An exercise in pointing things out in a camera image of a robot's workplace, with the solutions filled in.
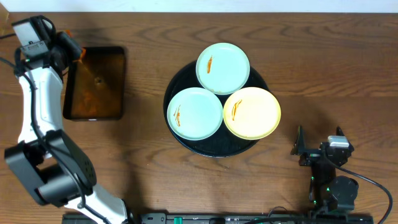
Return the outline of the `orange green sponge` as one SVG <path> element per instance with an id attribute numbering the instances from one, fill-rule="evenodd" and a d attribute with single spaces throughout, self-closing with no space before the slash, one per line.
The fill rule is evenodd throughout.
<path id="1" fill-rule="evenodd" d="M 72 38 L 70 30 L 65 30 L 66 38 L 64 40 L 67 46 L 70 58 L 73 62 L 81 62 L 86 54 L 86 49 L 81 47 L 78 42 Z"/>

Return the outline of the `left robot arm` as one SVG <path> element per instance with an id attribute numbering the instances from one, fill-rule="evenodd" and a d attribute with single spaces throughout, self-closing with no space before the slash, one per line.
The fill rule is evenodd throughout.
<path id="1" fill-rule="evenodd" d="M 42 15 L 12 28 L 20 46 L 10 66 L 23 92 L 23 123 L 17 144 L 4 152 L 6 164 L 39 205 L 76 210 L 95 223 L 135 223 L 124 200 L 97 183 L 89 157 L 63 129 L 63 71 L 84 48 Z"/>

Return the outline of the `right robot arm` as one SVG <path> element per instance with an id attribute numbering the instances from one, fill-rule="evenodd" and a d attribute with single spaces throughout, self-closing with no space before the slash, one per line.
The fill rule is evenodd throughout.
<path id="1" fill-rule="evenodd" d="M 317 149 L 305 145 L 303 127 L 298 127 L 297 139 L 291 155 L 299 156 L 300 166 L 311 168 L 312 178 L 308 193 L 314 209 L 310 217 L 322 215 L 343 215 L 354 210 L 354 201 L 358 196 L 358 182 L 347 176 L 337 176 L 336 170 L 347 163 L 354 147 L 337 127 L 336 134 L 328 136 Z"/>

